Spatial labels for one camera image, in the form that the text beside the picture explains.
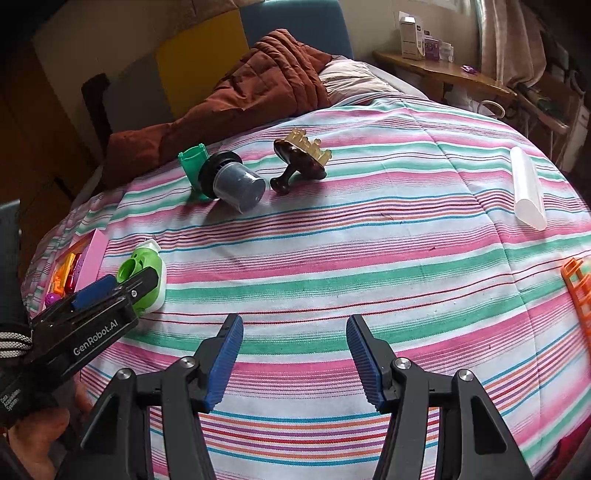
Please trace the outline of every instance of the wooden cabinet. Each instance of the wooden cabinet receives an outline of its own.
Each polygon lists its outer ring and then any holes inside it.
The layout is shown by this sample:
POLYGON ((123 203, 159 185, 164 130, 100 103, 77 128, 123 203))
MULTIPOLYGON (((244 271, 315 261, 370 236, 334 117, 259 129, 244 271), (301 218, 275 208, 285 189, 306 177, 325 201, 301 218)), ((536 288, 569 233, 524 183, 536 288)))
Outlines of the wooden cabinet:
POLYGON ((21 199, 22 278, 39 240, 68 214, 96 165, 31 43, 0 61, 0 202, 21 199))

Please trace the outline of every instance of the striped bedsheet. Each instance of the striped bedsheet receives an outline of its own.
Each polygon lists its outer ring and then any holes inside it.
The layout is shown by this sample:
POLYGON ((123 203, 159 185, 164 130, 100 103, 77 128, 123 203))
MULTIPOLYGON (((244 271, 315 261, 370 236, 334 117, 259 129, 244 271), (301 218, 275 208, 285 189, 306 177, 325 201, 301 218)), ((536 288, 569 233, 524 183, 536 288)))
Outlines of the striped bedsheet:
MULTIPOLYGON (((591 218, 558 170, 505 124, 403 94, 332 108, 209 148, 236 151, 266 179, 284 164, 272 142, 294 127, 331 148, 320 182, 265 193, 239 215, 190 198, 171 163, 71 212, 42 241, 23 289, 32 312, 52 261, 98 228, 100 275, 153 237, 166 301, 83 371, 96 398, 121 367, 166 367, 216 334, 227 313, 244 342, 226 395, 202 415, 218 479, 368 479, 388 416, 366 401, 345 339, 362 313, 373 333, 424 369, 472 369, 534 472, 591 414, 589 354, 559 269, 591 253, 591 218), (548 227, 512 212, 509 150, 535 162, 548 227)), ((167 470, 152 411, 157 478, 167 470)), ((423 478, 432 478, 437 412, 423 478)))

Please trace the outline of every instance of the green plastic toy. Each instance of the green plastic toy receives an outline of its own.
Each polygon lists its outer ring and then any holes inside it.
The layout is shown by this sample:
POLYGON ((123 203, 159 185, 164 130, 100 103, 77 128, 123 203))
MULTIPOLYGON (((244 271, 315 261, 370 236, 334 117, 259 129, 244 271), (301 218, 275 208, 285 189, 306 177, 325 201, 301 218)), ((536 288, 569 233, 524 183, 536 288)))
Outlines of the green plastic toy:
POLYGON ((204 202, 212 201, 210 197, 203 193, 199 183, 199 172, 201 172, 201 167, 208 158, 209 154, 202 143, 178 154, 178 160, 191 183, 191 187, 193 187, 193 191, 197 194, 197 198, 204 202))
POLYGON ((161 248, 156 240, 150 239, 140 243, 125 260, 117 272, 117 283, 123 283, 145 267, 152 267, 158 273, 158 286, 135 303, 134 311, 138 317, 158 310, 164 304, 166 295, 166 265, 160 258, 161 248))

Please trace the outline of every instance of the yellow panel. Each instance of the yellow panel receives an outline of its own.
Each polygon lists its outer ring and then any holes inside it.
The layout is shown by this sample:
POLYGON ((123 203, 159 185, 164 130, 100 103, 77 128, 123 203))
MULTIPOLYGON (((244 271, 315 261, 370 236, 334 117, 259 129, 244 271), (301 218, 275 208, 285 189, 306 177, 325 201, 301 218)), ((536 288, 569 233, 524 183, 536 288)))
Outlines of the yellow panel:
POLYGON ((238 10, 184 30, 156 52, 160 80, 175 118, 209 96, 248 51, 238 10))

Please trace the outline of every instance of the toy crown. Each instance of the toy crown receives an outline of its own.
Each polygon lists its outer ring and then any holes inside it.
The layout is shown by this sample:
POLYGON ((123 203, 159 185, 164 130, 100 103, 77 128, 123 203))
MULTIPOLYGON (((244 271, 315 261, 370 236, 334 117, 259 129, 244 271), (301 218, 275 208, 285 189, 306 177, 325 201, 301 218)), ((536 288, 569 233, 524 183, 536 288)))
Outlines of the toy crown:
POLYGON ((316 138, 312 142, 308 140, 306 130, 303 128, 294 128, 285 137, 285 140, 294 144, 296 147, 300 147, 323 167, 332 158, 332 152, 328 148, 324 151, 320 149, 320 139, 316 138))

